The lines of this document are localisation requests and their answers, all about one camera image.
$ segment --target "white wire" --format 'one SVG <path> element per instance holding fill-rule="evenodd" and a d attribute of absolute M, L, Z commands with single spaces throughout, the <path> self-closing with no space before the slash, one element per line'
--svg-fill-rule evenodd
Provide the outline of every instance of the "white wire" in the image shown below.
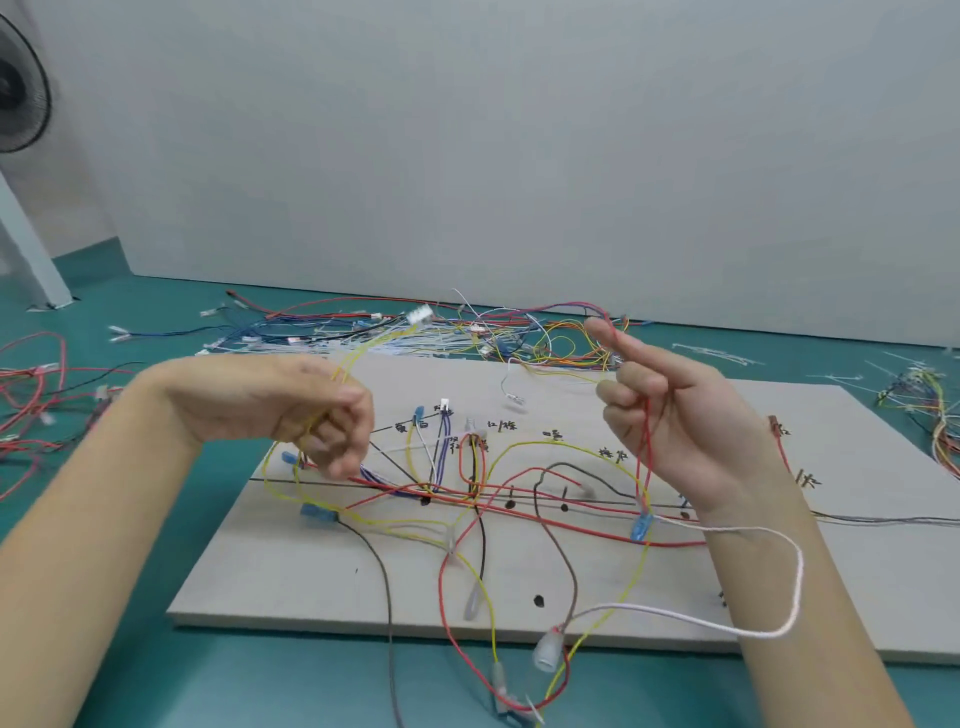
<path fill-rule="evenodd" d="M 437 464 L 433 461 L 433 456 L 430 454 L 430 448 L 426 445 L 426 441 L 423 439 L 423 434 L 420 432 L 420 423 L 417 422 L 417 418 L 413 419 L 414 429 L 417 431 L 417 437 L 420 438 L 420 443 L 423 445 L 423 451 L 426 452 L 426 459 L 430 461 L 430 477 L 427 480 L 428 483 L 433 483 L 434 473 L 437 471 Z"/>
<path fill-rule="evenodd" d="M 734 635 L 735 637 L 745 637 L 751 638 L 754 640 L 774 640 L 778 637 L 782 637 L 797 623 L 797 617 L 800 615 L 800 601 L 801 595 L 803 593 L 803 583 L 804 583 L 804 552 L 797 542 L 791 539 L 786 534 L 775 531 L 773 528 L 765 528 L 759 525 L 745 525 L 745 526 L 718 526 L 718 527 L 707 527 L 701 525 L 695 525 L 693 523 L 684 523 L 672 521 L 666 519 L 663 516 L 654 516 L 654 519 L 660 522 L 669 523 L 670 525 L 676 525 L 680 528 L 690 528 L 695 531 L 703 531 L 704 533 L 733 533 L 733 532 L 744 532 L 744 531 L 758 531 L 763 533 L 771 533 L 774 536 L 779 536 L 784 539 L 788 544 L 794 547 L 794 550 L 797 552 L 797 577 L 794 580 L 793 587 L 793 598 L 790 606 L 790 614 L 786 619 L 786 622 L 783 623 L 778 629 L 772 630 L 770 632 L 757 631 L 753 629 L 739 629 L 738 627 L 729 627 L 726 624 L 719 624 L 717 622 L 707 621 L 706 619 L 699 619 L 697 617 L 691 617 L 689 615 L 683 615 L 679 612 L 673 612 L 669 609 L 660 609 L 659 607 L 648 607 L 643 604 L 629 604 L 629 603 L 619 603 L 619 602 L 609 602 L 605 604 L 594 604 L 592 607 L 589 607 L 581 612 L 577 612 L 573 615 L 566 625 L 563 626 L 563 630 L 569 626 L 569 624 L 575 619 L 579 619 L 584 615 L 588 615 L 592 612 L 604 612 L 608 609 L 623 609 L 629 612 L 643 612 L 651 615 L 659 615 L 661 617 L 669 617 L 671 619 L 677 619 L 679 621 L 685 621 L 688 624 L 697 624 L 701 627 L 708 627 L 710 629 L 716 629 L 720 632 L 726 632 L 729 635 Z"/>

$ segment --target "hand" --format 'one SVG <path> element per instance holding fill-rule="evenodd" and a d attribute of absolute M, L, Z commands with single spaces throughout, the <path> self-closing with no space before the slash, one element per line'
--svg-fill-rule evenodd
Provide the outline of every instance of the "hand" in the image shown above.
<path fill-rule="evenodd" d="M 211 354 L 172 359 L 135 383 L 153 386 L 200 443 L 269 437 L 296 443 L 334 478 L 359 474 L 373 429 L 373 400 L 336 364 L 312 354 Z"/>
<path fill-rule="evenodd" d="M 716 369 L 643 344 L 602 319 L 589 318 L 586 326 L 624 359 L 616 381 L 597 386 L 607 405 L 604 420 L 701 519 L 744 489 L 762 487 L 765 478 L 782 477 L 785 468 L 770 425 Z M 651 448 L 645 447 L 646 432 Z"/>

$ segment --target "white plug connector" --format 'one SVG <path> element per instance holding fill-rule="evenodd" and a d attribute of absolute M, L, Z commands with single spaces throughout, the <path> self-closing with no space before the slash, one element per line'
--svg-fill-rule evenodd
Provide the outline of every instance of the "white plug connector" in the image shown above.
<path fill-rule="evenodd" d="M 426 303 L 422 306 L 414 308 L 410 313 L 407 314 L 407 321 L 410 322 L 410 326 L 418 326 L 422 324 L 427 319 L 433 318 L 433 309 L 428 306 Z"/>
<path fill-rule="evenodd" d="M 534 666 L 543 672 L 556 672 L 564 653 L 564 633 L 554 627 L 534 647 Z"/>

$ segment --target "white wall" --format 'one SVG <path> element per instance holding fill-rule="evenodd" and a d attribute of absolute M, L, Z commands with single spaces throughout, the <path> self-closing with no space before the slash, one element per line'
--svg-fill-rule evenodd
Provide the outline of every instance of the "white wall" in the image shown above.
<path fill-rule="evenodd" d="M 136 273 L 960 339 L 953 0 L 32 2 Z"/>
<path fill-rule="evenodd" d="M 29 19 L 17 4 L 0 4 L 3 12 L 38 46 Z M 45 57 L 43 48 L 37 51 Z M 72 253 L 113 237 L 113 224 L 100 200 L 89 165 L 76 136 L 73 113 L 68 110 L 69 90 L 60 74 L 44 58 L 51 76 L 54 109 L 46 134 L 35 146 L 12 155 L 0 155 L 13 192 L 30 216 L 51 256 Z M 0 275 L 8 270 L 0 260 Z"/>

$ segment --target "left hand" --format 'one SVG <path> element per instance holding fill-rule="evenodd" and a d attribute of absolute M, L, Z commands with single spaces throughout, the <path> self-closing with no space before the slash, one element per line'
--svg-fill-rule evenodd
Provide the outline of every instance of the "left hand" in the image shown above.
<path fill-rule="evenodd" d="M 199 443 L 269 437 L 295 443 L 334 478 L 360 472 L 373 429 L 373 399 L 314 354 L 210 354 L 151 367 L 134 384 L 169 400 Z"/>

